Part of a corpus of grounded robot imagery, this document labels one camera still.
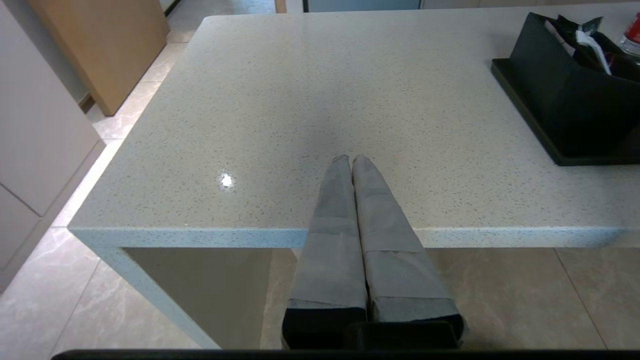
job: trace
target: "black container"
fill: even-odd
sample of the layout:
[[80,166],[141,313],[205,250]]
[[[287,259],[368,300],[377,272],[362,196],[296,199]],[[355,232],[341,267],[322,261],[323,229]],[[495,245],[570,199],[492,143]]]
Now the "black container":
[[[640,82],[627,79],[637,69],[619,78],[589,63],[582,47],[571,57],[546,20],[527,16],[511,57],[494,59],[494,76],[558,165],[640,163]],[[593,38],[623,55],[603,34]]]

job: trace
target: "floor tile grout line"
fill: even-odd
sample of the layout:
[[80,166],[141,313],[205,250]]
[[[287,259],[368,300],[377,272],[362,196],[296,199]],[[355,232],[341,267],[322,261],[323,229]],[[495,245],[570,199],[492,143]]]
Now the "floor tile grout line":
[[573,283],[573,280],[571,279],[571,276],[569,275],[569,272],[566,271],[566,267],[564,266],[564,263],[562,262],[562,259],[560,258],[560,255],[558,254],[558,251],[557,251],[557,249],[555,247],[554,247],[554,252],[556,253],[556,257],[558,258],[558,261],[560,262],[560,266],[562,266],[562,269],[564,270],[564,273],[566,274],[567,278],[569,279],[569,282],[571,283],[571,286],[573,286],[573,290],[575,291],[575,294],[578,295],[578,299],[580,299],[580,303],[582,304],[582,308],[587,313],[587,316],[589,317],[589,320],[591,320],[591,323],[593,324],[593,328],[596,329],[596,333],[600,337],[600,341],[602,341],[602,344],[608,350],[609,347],[607,346],[607,343],[604,341],[604,338],[602,337],[602,334],[600,334],[600,330],[598,330],[598,326],[596,325],[595,321],[593,321],[593,318],[591,317],[591,313],[589,312],[589,309],[587,309],[587,305],[584,304],[584,301],[582,300],[582,297],[580,296],[580,292],[578,291],[578,288],[576,288],[575,284]]
[[71,322],[71,318],[73,317],[74,313],[76,312],[78,304],[80,304],[80,300],[82,299],[82,296],[84,296],[84,293],[85,293],[87,287],[89,287],[89,282],[91,282],[91,280],[93,279],[93,276],[95,275],[95,272],[98,270],[98,266],[100,265],[101,261],[102,261],[102,259],[98,258],[98,262],[95,264],[95,268],[91,272],[91,276],[89,276],[89,279],[87,280],[86,284],[84,285],[84,288],[82,289],[82,292],[80,293],[80,296],[78,297],[78,300],[76,301],[76,304],[74,305],[73,310],[71,310],[71,313],[69,314],[69,318],[67,318],[67,322],[65,322],[65,326],[62,328],[62,331],[60,331],[60,334],[58,335],[58,338],[56,339],[56,342],[53,344],[53,348],[49,352],[48,359],[50,359],[53,356],[53,352],[56,351],[56,347],[58,347],[58,343],[60,342],[60,339],[62,339],[62,335],[65,333],[65,330],[67,330],[69,322]]

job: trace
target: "wooden door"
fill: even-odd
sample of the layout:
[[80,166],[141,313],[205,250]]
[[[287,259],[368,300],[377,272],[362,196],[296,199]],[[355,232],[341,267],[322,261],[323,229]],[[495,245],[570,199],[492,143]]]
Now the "wooden door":
[[158,0],[28,0],[105,115],[113,115],[166,44]]

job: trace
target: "quartz countertop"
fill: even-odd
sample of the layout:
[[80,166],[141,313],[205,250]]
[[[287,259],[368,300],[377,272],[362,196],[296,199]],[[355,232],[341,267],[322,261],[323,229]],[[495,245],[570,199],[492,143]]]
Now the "quartz countertop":
[[634,246],[640,167],[558,167],[490,72],[531,11],[206,18],[69,225],[102,247],[301,247],[336,155],[379,168],[425,246]]

